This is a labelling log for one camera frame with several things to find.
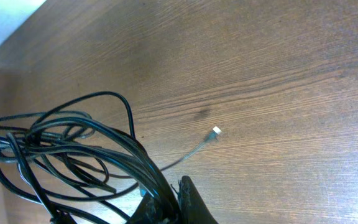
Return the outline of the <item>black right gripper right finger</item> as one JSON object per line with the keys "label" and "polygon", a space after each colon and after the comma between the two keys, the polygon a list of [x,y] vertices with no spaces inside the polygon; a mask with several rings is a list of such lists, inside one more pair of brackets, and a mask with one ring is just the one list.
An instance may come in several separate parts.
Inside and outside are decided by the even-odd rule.
{"label": "black right gripper right finger", "polygon": [[178,203],[182,223],[184,224],[218,224],[209,212],[193,181],[184,175],[179,183]]}

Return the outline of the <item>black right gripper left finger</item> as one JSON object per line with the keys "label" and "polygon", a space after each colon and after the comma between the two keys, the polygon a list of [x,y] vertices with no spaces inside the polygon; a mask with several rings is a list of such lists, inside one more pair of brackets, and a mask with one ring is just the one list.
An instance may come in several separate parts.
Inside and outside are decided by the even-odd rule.
{"label": "black right gripper left finger", "polygon": [[146,193],[133,215],[126,224],[162,224],[166,216],[160,204],[149,193]]}

